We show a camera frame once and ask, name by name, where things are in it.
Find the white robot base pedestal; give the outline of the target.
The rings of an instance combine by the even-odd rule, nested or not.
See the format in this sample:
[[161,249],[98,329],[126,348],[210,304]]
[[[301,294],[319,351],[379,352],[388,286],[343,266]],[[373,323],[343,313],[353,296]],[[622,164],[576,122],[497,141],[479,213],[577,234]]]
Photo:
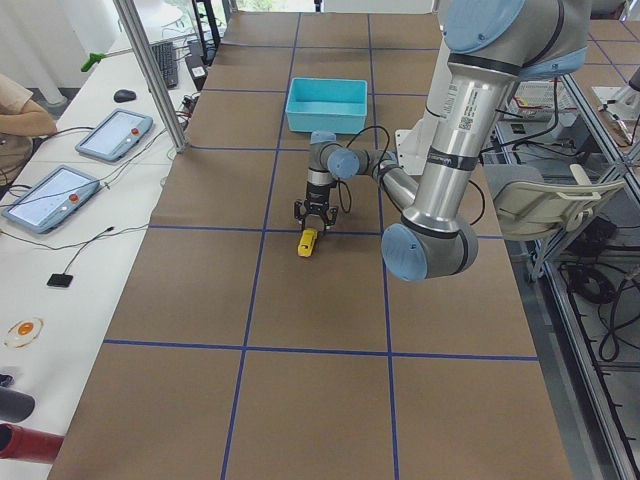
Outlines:
[[425,105],[423,117],[411,129],[395,131],[396,156],[399,164],[411,176],[423,173],[440,115]]

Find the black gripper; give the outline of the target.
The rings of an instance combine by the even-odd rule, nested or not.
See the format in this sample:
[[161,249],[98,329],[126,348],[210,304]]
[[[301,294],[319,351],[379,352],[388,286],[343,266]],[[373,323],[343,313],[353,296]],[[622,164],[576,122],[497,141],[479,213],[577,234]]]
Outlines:
[[307,183],[305,200],[297,199],[293,206],[294,219],[300,225],[301,231],[306,229],[308,215],[320,217],[323,223],[323,234],[326,234],[335,225],[338,207],[329,205],[331,190],[334,187],[334,182],[325,185]]

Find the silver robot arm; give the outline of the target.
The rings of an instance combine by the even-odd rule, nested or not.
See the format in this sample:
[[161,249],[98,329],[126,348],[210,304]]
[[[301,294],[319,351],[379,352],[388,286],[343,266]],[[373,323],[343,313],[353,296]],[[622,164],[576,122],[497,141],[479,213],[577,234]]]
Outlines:
[[401,213],[383,233],[384,263],[404,281],[458,274],[477,257],[478,242],[458,210],[499,106],[515,83],[557,78],[585,62],[589,1],[453,1],[445,10],[443,43],[452,78],[444,111],[419,180],[387,150],[339,145],[334,134],[311,135],[306,197],[294,205],[333,225],[332,189],[356,175],[372,177]]

